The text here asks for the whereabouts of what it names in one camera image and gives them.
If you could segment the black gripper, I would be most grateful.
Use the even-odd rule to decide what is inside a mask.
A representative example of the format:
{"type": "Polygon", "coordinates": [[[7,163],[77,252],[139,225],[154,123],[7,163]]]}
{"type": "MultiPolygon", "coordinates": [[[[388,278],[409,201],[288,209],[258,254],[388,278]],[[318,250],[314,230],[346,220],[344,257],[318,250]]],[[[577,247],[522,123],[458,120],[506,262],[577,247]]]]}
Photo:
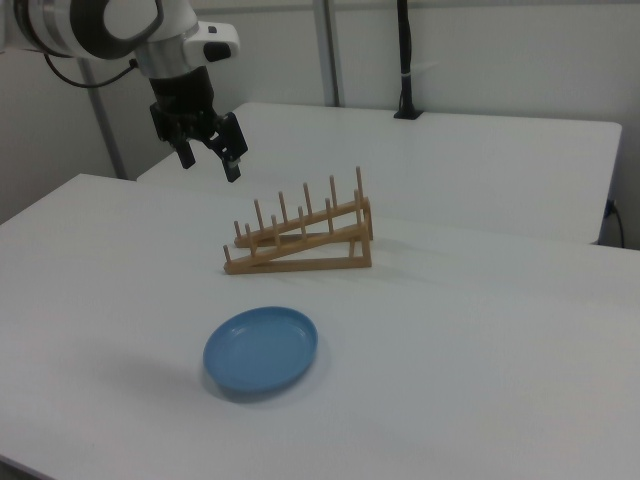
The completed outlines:
{"type": "Polygon", "coordinates": [[[149,82],[155,96],[150,112],[156,133],[173,146],[182,167],[195,165],[189,140],[197,140],[221,159],[229,183],[238,180],[239,163],[248,145],[236,115],[215,112],[208,70],[201,66],[185,75],[149,82]]]}

